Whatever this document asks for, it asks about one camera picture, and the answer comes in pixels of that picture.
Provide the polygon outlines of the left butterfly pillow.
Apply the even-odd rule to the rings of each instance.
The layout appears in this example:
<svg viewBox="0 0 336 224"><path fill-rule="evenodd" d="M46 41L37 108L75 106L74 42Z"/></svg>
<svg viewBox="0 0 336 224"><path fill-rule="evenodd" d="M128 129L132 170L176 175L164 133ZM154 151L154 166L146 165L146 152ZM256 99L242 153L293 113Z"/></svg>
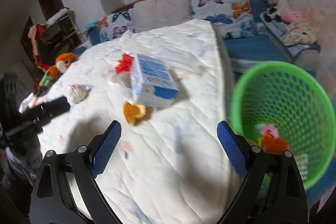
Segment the left butterfly pillow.
<svg viewBox="0 0 336 224"><path fill-rule="evenodd" d="M101 42L120 38L127 31L134 32L133 10L126 9L104 16L96 22L96 26Z"/></svg>

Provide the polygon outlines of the green plastic mesh basket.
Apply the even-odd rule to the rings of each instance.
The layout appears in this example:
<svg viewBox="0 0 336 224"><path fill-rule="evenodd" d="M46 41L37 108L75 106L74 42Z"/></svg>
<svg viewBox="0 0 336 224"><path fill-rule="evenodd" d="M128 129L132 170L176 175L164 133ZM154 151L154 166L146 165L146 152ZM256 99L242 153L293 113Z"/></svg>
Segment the green plastic mesh basket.
<svg viewBox="0 0 336 224"><path fill-rule="evenodd" d="M335 151L335 114L318 81L303 69L266 61L239 78L231 101L231 128L246 139L260 138L257 126L272 124L295 157L307 155L305 189L326 172Z"/></svg>

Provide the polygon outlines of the beige plain pillow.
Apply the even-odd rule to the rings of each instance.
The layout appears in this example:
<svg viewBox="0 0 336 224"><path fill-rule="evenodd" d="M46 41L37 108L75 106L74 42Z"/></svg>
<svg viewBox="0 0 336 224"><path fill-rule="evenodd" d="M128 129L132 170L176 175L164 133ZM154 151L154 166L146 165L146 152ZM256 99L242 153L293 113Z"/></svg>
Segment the beige plain pillow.
<svg viewBox="0 0 336 224"><path fill-rule="evenodd" d="M133 6L135 32L176 26L190 19L190 0L144 0Z"/></svg>

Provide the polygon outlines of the orange plush toy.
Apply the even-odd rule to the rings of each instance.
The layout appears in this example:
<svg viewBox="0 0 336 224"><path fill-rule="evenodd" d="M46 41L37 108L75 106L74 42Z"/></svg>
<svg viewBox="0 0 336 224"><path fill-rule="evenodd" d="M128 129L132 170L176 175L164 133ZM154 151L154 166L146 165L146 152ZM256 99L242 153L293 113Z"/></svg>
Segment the orange plush toy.
<svg viewBox="0 0 336 224"><path fill-rule="evenodd" d="M50 86L58 77L63 74L69 66L77 60L74 53L62 53L56 58L55 64L49 67L39 82L39 90Z"/></svg>

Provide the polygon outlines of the pink trash in basket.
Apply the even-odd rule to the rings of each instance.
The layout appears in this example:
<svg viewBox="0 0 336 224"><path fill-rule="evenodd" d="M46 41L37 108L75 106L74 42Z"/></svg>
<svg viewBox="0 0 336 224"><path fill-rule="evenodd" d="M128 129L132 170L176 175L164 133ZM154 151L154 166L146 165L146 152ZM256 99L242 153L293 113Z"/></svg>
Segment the pink trash in basket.
<svg viewBox="0 0 336 224"><path fill-rule="evenodd" d="M274 138L279 137L278 129L275 127L274 124L258 124L256 126L257 130L262 136L265 136L266 134L271 134Z"/></svg>

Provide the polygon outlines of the butterfly pillow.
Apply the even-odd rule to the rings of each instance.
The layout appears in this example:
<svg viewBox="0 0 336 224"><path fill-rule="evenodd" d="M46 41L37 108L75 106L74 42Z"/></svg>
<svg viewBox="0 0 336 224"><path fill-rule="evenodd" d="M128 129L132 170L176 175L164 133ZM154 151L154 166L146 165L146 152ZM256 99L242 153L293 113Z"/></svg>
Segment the butterfly pillow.
<svg viewBox="0 0 336 224"><path fill-rule="evenodd" d="M191 16L215 25L224 40L256 35L250 0L191 0L190 5Z"/></svg>
<svg viewBox="0 0 336 224"><path fill-rule="evenodd" d="M96 26L101 42L120 38L127 31L134 32L133 10L126 9L104 16L96 22Z"/></svg>

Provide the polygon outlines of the metal storage shelf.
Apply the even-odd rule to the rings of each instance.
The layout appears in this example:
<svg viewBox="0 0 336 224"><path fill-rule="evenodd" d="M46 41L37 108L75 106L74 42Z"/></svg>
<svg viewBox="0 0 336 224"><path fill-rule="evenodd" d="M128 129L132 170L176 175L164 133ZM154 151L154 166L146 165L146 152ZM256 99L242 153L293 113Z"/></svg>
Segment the metal storage shelf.
<svg viewBox="0 0 336 224"><path fill-rule="evenodd" d="M49 18L43 31L43 42L52 57L72 52L81 44L81 32L75 22L74 12L63 8Z"/></svg>

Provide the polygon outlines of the right butterfly pillow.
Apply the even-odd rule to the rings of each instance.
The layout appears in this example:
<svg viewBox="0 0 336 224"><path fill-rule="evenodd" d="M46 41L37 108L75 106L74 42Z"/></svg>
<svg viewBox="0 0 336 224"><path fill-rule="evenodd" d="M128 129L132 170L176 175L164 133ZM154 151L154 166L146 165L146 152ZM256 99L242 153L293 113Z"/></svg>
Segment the right butterfly pillow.
<svg viewBox="0 0 336 224"><path fill-rule="evenodd" d="M191 16L215 25L224 40L256 35L250 0L191 0L190 5Z"/></svg>

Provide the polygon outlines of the white quilted blanket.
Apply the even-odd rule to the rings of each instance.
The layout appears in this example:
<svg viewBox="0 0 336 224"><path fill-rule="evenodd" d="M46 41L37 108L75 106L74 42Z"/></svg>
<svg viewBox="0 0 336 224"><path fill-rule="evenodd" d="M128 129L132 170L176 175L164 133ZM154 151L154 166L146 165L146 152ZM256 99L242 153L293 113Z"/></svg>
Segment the white quilted blanket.
<svg viewBox="0 0 336 224"><path fill-rule="evenodd" d="M131 126L123 115L126 97L111 81L124 53L152 56L180 52L170 68L179 94L170 107L151 109ZM104 173L96 179L123 223L216 223L239 187L217 137L226 119L234 79L223 43L213 26L194 19L132 34L86 50L43 101L68 93L71 84L89 87L88 97L53 119L39 135L41 152L74 151L119 121L121 138Z"/></svg>

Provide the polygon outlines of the blue patterned folded blanket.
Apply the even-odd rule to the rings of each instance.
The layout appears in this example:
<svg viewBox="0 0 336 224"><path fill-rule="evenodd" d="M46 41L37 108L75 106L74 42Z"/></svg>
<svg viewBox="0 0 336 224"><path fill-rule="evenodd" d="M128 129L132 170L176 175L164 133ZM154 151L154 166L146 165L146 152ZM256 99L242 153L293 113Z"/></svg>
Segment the blue patterned folded blanket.
<svg viewBox="0 0 336 224"><path fill-rule="evenodd" d="M260 19L268 31L284 45L293 58L298 57L305 50L321 51L314 28L305 21L298 20L286 24L275 18L272 19L266 12L260 14Z"/></svg>

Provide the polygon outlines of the blue white milk carton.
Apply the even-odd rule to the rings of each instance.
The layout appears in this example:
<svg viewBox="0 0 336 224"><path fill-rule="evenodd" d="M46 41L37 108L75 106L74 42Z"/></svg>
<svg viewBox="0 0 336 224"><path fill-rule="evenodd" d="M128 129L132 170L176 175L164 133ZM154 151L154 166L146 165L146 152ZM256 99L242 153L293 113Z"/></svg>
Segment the blue white milk carton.
<svg viewBox="0 0 336 224"><path fill-rule="evenodd" d="M166 108L179 93L178 85L160 60L136 53L130 67L133 101L139 105Z"/></svg>

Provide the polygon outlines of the beige crumpled cloth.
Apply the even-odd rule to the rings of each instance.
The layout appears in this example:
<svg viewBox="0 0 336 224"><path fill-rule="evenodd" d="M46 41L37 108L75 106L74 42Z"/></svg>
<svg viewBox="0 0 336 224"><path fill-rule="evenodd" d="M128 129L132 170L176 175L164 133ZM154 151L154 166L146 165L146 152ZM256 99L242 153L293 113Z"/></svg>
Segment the beige crumpled cloth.
<svg viewBox="0 0 336 224"><path fill-rule="evenodd" d="M298 44L312 45L316 43L318 36L316 30L303 20L298 20L287 26L284 44L295 46Z"/></svg>

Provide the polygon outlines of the black white plush cow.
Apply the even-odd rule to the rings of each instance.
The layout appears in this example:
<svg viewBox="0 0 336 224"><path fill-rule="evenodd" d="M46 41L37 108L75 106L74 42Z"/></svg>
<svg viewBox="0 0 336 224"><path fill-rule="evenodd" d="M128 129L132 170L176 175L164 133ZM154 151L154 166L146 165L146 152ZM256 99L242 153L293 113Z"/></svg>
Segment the black white plush cow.
<svg viewBox="0 0 336 224"><path fill-rule="evenodd" d="M264 19L266 22L271 22L272 20L276 20L277 22L281 22L282 18L278 13L278 4L280 0L262 0L267 4L267 11L264 14Z"/></svg>

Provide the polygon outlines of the orange trash in basket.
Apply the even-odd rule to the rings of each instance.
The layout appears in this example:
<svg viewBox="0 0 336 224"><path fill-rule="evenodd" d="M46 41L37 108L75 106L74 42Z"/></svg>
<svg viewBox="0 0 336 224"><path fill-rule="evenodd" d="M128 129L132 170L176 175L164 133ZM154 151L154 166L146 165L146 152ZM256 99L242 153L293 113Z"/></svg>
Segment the orange trash in basket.
<svg viewBox="0 0 336 224"><path fill-rule="evenodd" d="M266 133L262 140L262 149L266 153L281 155L285 151L290 150L290 146L284 139L275 138L273 135Z"/></svg>

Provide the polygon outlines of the red wrapper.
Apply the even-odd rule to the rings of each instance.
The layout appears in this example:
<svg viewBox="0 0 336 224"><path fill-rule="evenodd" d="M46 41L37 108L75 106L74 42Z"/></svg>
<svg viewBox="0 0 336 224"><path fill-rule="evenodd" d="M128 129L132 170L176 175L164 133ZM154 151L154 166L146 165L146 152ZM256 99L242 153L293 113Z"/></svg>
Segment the red wrapper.
<svg viewBox="0 0 336 224"><path fill-rule="evenodd" d="M118 65L115 67L115 72L117 75L121 73L130 72L131 65L133 63L134 57L128 54L122 54L121 59L118 61Z"/></svg>

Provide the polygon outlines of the pink plush toy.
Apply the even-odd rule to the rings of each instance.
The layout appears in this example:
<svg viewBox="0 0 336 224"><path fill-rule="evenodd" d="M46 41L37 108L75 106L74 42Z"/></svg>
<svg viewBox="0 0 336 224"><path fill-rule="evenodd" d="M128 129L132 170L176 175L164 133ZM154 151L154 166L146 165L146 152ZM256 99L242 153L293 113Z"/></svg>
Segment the pink plush toy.
<svg viewBox="0 0 336 224"><path fill-rule="evenodd" d="M291 11L291 10L282 11L280 13L280 16L281 16L281 20L286 24L291 24L293 22L301 20L300 15L297 12Z"/></svg>

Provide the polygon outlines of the orange wrapper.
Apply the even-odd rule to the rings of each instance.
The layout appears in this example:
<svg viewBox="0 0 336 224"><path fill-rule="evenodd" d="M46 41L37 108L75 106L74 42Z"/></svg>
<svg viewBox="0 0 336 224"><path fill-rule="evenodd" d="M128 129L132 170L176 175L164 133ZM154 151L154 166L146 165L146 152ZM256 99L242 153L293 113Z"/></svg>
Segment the orange wrapper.
<svg viewBox="0 0 336 224"><path fill-rule="evenodd" d="M147 116L147 107L139 104L125 102L123 105L123 115L129 125L135 126L139 121Z"/></svg>

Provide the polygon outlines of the blue bed sheet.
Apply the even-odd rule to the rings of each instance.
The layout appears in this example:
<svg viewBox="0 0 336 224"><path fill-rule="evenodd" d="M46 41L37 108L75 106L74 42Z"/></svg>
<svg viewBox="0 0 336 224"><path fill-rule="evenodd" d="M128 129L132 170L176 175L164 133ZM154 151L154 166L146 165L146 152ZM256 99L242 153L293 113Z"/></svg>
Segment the blue bed sheet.
<svg viewBox="0 0 336 224"><path fill-rule="evenodd" d="M294 58L282 43L266 28L260 14L266 11L262 0L249 0L255 21L256 35L247 38L224 40L235 72L243 73L254 65L264 61L283 61L292 63Z"/></svg>

